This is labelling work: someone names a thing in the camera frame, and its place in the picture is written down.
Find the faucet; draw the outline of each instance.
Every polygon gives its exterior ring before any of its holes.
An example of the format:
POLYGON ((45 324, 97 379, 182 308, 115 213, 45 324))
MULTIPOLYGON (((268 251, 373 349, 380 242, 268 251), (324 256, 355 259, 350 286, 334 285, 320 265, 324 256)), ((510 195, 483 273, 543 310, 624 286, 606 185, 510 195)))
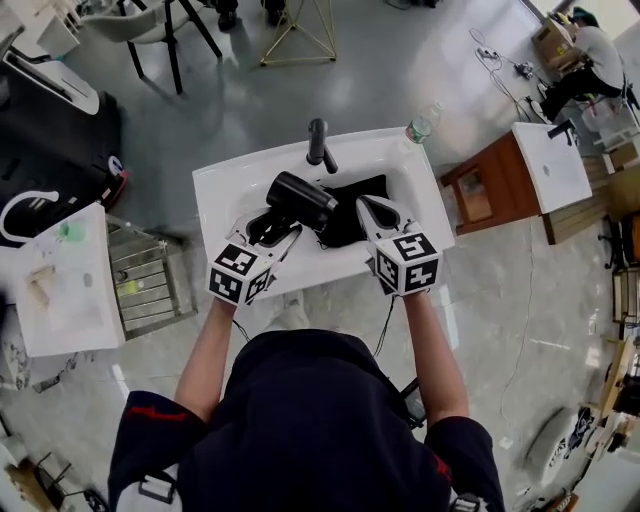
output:
POLYGON ((576 125, 573 124, 573 121, 571 119, 569 119, 568 121, 565 121, 561 125, 556 126, 552 130, 549 130, 549 132, 547 132, 547 135, 551 140, 553 140, 561 133, 564 133, 567 135, 567 144, 569 146, 572 146, 573 144, 571 143, 571 136, 573 135, 575 137, 577 131, 576 131, 576 125))
POLYGON ((329 174, 338 172, 338 164, 329 152, 325 144, 327 138, 327 123, 319 117, 309 123, 309 152, 307 162, 311 165, 320 165, 324 162, 329 174))

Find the white box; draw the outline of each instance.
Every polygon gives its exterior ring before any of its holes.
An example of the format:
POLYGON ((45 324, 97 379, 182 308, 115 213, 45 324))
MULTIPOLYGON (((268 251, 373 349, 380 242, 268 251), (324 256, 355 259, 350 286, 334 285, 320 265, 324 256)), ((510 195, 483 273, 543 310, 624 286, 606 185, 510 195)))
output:
POLYGON ((251 247, 225 240, 207 265, 207 291, 234 305, 246 304, 266 290, 275 260, 251 247))
POLYGON ((422 232, 372 242, 376 275, 398 295, 431 290, 436 285, 442 253, 422 232))

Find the chair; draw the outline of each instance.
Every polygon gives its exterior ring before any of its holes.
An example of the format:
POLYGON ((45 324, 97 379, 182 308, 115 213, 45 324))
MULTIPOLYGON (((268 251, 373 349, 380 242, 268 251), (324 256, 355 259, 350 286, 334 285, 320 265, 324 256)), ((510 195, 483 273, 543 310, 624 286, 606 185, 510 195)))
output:
POLYGON ((216 57, 218 59, 222 57, 220 49, 197 14, 197 11, 204 7, 200 2, 192 4, 190 0, 163 0, 160 4, 149 8, 141 0, 133 0, 133 3, 141 9, 141 12, 127 16, 124 10, 124 0, 118 0, 117 4, 122 16, 85 16, 82 18, 82 25, 99 32, 114 43, 126 42, 133 65, 140 78, 144 77, 144 72, 135 45, 163 41, 167 43, 169 49, 169 60, 176 92, 182 93, 174 33, 180 30, 187 21, 192 21, 198 27, 200 34, 216 57))

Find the green object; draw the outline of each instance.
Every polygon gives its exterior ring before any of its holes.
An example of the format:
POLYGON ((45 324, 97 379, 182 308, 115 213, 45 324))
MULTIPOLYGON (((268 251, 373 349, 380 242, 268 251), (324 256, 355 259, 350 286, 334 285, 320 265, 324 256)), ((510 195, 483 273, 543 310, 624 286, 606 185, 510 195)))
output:
POLYGON ((85 236, 84 225, 80 222, 63 222, 60 224, 58 235, 69 242, 81 242, 85 236))

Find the backpack strap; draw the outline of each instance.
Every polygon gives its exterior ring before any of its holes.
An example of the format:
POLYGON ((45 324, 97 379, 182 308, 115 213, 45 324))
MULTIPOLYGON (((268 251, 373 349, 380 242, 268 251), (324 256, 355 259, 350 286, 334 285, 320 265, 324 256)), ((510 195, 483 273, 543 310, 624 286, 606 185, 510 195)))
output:
POLYGON ((451 489, 449 504, 449 512, 487 512, 487 504, 482 498, 470 493, 458 496, 453 489, 451 489))
POLYGON ((182 512, 177 478, 178 464, 145 475, 122 491, 116 512, 182 512))

